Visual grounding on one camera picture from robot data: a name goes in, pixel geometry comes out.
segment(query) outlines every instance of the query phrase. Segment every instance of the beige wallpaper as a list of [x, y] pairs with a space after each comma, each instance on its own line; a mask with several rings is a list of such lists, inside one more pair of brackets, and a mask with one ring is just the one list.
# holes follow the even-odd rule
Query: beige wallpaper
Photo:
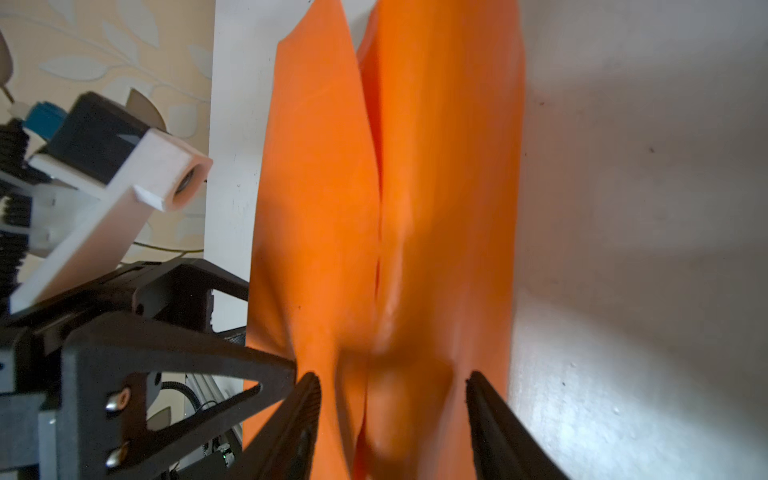
[[[207, 152], [214, 0], [0, 0], [0, 31], [16, 101], [69, 109], [79, 94], [96, 91], [125, 104], [134, 88], [169, 133]], [[0, 102], [5, 122], [9, 105]], [[205, 189], [185, 211], [153, 215], [138, 240], [200, 249], [204, 213]], [[132, 247], [126, 261], [172, 256]]]

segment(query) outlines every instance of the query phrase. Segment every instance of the white tabletop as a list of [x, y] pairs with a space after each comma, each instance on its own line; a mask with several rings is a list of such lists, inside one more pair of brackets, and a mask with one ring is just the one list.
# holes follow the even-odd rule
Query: white tabletop
[[[369, 6], [345, 2], [357, 38]], [[217, 0], [205, 257], [246, 279], [275, 46], [308, 7]], [[510, 405], [572, 478], [768, 477], [768, 3], [521, 10]], [[218, 296], [214, 325], [245, 311]]]

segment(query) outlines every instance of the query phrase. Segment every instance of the orange cloth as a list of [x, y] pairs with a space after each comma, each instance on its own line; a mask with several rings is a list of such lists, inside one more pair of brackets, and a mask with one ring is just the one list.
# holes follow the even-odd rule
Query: orange cloth
[[358, 57], [339, 0], [278, 46], [248, 345], [320, 377], [312, 478], [474, 478], [464, 381], [507, 386], [517, 8], [382, 0]]

